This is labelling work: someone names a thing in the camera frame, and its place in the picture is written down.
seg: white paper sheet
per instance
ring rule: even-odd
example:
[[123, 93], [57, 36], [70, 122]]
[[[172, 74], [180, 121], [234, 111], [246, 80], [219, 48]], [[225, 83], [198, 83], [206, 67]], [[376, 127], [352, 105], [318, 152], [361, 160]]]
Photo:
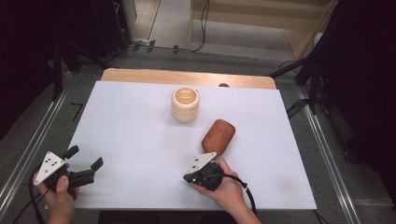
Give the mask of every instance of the white paper sheet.
[[183, 175], [216, 119], [236, 129], [222, 157], [248, 183], [257, 209], [316, 209], [279, 91], [192, 86], [201, 96], [197, 119], [172, 116], [181, 85], [98, 81], [70, 146], [71, 170], [104, 166], [80, 188], [77, 208], [219, 210]]

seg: cable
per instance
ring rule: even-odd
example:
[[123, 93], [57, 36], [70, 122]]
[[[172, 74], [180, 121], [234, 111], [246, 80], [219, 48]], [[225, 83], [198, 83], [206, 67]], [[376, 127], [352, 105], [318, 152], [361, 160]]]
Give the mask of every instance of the cable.
[[41, 216], [40, 211], [38, 210], [38, 206], [37, 206], [37, 202], [35, 201], [35, 195], [33, 194], [33, 177], [35, 175], [35, 173], [40, 169], [41, 164], [38, 164], [35, 169], [33, 170], [33, 172], [30, 174], [30, 178], [29, 178], [29, 195], [30, 195], [30, 201], [32, 203], [33, 208], [35, 209], [35, 218], [37, 219], [37, 222], [39, 224], [46, 224], [46, 222], [44, 221], [43, 216]]
[[251, 194], [250, 190], [248, 189], [248, 184], [243, 182], [239, 177], [234, 176], [234, 175], [226, 175], [226, 174], [220, 174], [220, 175], [206, 175], [204, 178], [212, 178], [212, 177], [229, 177], [233, 180], [238, 181], [241, 183], [242, 187], [245, 189], [248, 198], [250, 199], [250, 204], [251, 204], [251, 210], [253, 211], [254, 215], [257, 216], [257, 209], [256, 209], [256, 204], [254, 203], [253, 195]]
[[318, 212], [318, 210], [314, 210], [314, 213], [315, 213], [315, 216], [317, 216], [318, 222], [319, 222], [320, 224], [323, 224], [322, 220], [324, 221], [324, 223], [329, 224], [329, 222], [328, 222], [326, 219], [324, 219], [323, 216], [320, 215], [320, 213]]
[[209, 14], [209, 6], [210, 6], [210, 2], [209, 2], [209, 0], [206, 0], [206, 3], [204, 5], [204, 8], [203, 8], [202, 14], [201, 14], [201, 30], [202, 30], [203, 37], [202, 37], [201, 45], [197, 49], [175, 49], [175, 48], [168, 48], [168, 47], [144, 46], [144, 45], [137, 44], [137, 45], [131, 45], [131, 47], [129, 47], [125, 50], [118, 51], [117, 53], [121, 53], [121, 52], [124, 52], [129, 49], [139, 49], [139, 48], [171, 49], [171, 50], [185, 51], [185, 52], [196, 52], [196, 51], [200, 50], [201, 48], [204, 47], [205, 42], [206, 42], [206, 23], [207, 23], [207, 15]]
[[[39, 203], [39, 202], [41, 202], [41, 200], [46, 196], [46, 194], [49, 192], [50, 190], [48, 189], [47, 191], [46, 191], [46, 193], [44, 193], [44, 195], [42, 195], [39, 199], [38, 199], [38, 201], [37, 201], [37, 203]], [[41, 194], [40, 193], [37, 193], [37, 195], [35, 195], [35, 199], [36, 198], [38, 198], [38, 196], [40, 196]], [[22, 214], [25, 212], [25, 210], [29, 207], [29, 205], [32, 203], [32, 201], [29, 201], [29, 203], [27, 203], [22, 209], [21, 209], [21, 211], [17, 214], [17, 216], [14, 218], [14, 220], [12, 221], [12, 224], [17, 224], [19, 221], [20, 221], [20, 218], [21, 218], [21, 216], [22, 216]]]

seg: brown sponge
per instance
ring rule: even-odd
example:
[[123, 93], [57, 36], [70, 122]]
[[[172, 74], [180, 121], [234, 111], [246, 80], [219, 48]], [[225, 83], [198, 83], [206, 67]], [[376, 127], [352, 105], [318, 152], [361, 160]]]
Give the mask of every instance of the brown sponge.
[[222, 155], [233, 139], [235, 127], [223, 119], [217, 119], [202, 140], [202, 147], [206, 153], [216, 152]]

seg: metal rail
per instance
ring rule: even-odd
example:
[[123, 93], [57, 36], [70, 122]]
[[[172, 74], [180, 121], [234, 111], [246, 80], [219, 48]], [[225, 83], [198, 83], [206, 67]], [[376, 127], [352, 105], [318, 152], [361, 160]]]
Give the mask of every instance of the metal rail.
[[17, 165], [9, 176], [6, 184], [2, 187], [0, 192], [0, 222], [5, 216], [6, 211], [12, 202], [12, 199], [14, 198], [23, 178], [26, 176], [26, 173], [29, 170], [33, 159], [35, 158], [35, 154], [40, 149], [40, 146], [44, 138], [46, 137], [46, 134], [50, 129], [52, 122], [58, 114], [73, 79], [74, 75], [71, 72], [67, 72], [64, 77], [63, 92], [61, 92], [61, 95], [57, 101], [54, 101], [49, 105], [49, 109], [47, 110], [40, 124], [38, 125], [38, 128], [35, 130], [35, 133], [30, 140], [28, 146], [24, 150], [20, 160], [18, 161]]
[[[308, 99], [308, 95], [302, 87], [297, 86], [297, 90], [301, 99]], [[304, 109], [314, 136], [317, 139], [320, 154], [322, 155], [324, 163], [326, 164], [326, 168], [329, 172], [330, 179], [332, 180], [332, 184], [334, 186], [335, 193], [337, 194], [338, 201], [340, 202], [341, 207], [344, 211], [346, 221], [349, 224], [360, 224], [361, 221], [359, 219], [355, 205], [352, 202], [352, 199], [347, 190], [347, 186], [343, 178], [341, 177], [341, 174], [332, 156], [332, 151], [327, 144], [323, 131], [320, 128], [318, 118], [312, 113], [308, 105], [306, 105]]]

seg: hand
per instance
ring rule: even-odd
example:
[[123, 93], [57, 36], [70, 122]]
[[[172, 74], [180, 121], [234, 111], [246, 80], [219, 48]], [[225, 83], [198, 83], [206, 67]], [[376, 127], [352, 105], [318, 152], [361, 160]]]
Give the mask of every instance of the hand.
[[67, 176], [63, 175], [58, 179], [56, 185], [56, 192], [49, 190], [44, 183], [36, 186], [40, 193], [44, 195], [47, 207], [49, 208], [49, 224], [66, 224], [70, 223], [75, 210], [75, 202], [73, 197], [67, 192], [69, 187], [69, 180]]
[[[216, 163], [224, 171], [224, 174], [238, 176], [223, 158], [218, 159]], [[242, 185], [236, 180], [223, 177], [220, 186], [215, 191], [196, 184], [192, 187], [200, 194], [215, 200], [219, 207], [233, 216], [237, 223], [260, 223], [246, 205]]]

